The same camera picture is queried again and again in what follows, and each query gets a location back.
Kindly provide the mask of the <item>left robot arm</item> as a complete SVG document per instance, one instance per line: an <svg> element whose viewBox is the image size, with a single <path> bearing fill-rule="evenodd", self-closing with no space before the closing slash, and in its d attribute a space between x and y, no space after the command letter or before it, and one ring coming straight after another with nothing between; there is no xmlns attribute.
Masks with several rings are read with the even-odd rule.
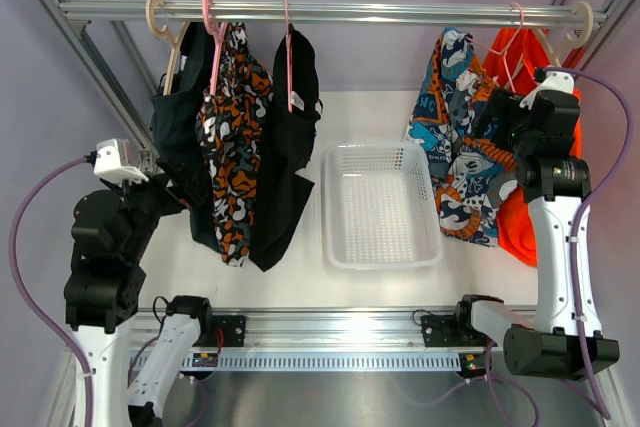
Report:
<svg viewBox="0 0 640 427"><path fill-rule="evenodd" d="M160 426L183 359L215 332L210 301L176 296L159 337L135 380L129 378L131 335L146 274L140 262L159 221L190 200L165 174L81 198L74 208L71 275L64 287L65 321L89 382L80 397L93 426Z"/></svg>

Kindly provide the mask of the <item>thick pink plastic hanger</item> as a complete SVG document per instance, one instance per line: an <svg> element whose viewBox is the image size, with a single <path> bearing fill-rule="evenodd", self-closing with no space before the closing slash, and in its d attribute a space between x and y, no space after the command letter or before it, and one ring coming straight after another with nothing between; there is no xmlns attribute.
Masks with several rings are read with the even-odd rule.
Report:
<svg viewBox="0 0 640 427"><path fill-rule="evenodd" d="M217 91L222 47L224 46L224 40L228 25L227 22L219 23L215 20L215 16L213 15L213 1L214 0L201 0L203 25L214 42L214 56L209 86L209 95L211 97L214 97Z"/></svg>

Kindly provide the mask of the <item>thin pink wire hanger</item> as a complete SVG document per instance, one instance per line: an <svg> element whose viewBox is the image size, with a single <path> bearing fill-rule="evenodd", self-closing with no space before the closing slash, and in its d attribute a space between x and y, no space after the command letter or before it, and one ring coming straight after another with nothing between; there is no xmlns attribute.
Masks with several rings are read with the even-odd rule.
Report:
<svg viewBox="0 0 640 427"><path fill-rule="evenodd" d="M291 45L291 17L288 0L283 0L285 18L285 49L286 49L286 74L287 74L287 109L293 112L293 66L292 66L292 45Z"/></svg>

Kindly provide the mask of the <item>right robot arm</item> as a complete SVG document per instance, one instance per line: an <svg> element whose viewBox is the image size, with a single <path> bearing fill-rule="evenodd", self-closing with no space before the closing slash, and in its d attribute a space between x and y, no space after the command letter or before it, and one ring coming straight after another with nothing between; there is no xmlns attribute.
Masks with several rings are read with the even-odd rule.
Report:
<svg viewBox="0 0 640 427"><path fill-rule="evenodd" d="M557 90L530 100L494 91L473 133L494 124L494 143L512 152L534 227L538 294L528 321L502 300L466 295L457 304L454 335L466 344L485 337L503 350L510 373L582 381L613 364L619 344L607 339L593 303L586 246L586 162L571 155L579 101Z"/></svg>

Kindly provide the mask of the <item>orange black camouflage shorts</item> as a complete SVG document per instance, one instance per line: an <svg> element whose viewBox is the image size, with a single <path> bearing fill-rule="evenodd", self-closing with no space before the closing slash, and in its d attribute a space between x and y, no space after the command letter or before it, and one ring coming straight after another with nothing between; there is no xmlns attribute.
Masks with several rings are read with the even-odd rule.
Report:
<svg viewBox="0 0 640 427"><path fill-rule="evenodd" d="M269 72L251 54L243 23L226 26L215 70L203 92L196 138L212 187L212 217L222 261L248 259L255 221L261 137L273 92Z"/></svg>

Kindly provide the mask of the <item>dark navy sport shorts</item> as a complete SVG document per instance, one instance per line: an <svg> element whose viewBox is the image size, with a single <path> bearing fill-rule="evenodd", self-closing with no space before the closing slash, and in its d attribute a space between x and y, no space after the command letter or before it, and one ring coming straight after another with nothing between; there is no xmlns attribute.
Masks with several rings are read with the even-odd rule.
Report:
<svg viewBox="0 0 640 427"><path fill-rule="evenodd" d="M153 107L151 132L160 157L188 178L197 201L190 207L192 239L214 252L220 251L214 231L212 187L196 136L196 119L203 93L209 87L214 42L201 23L191 23L178 50L177 71L165 74Z"/></svg>

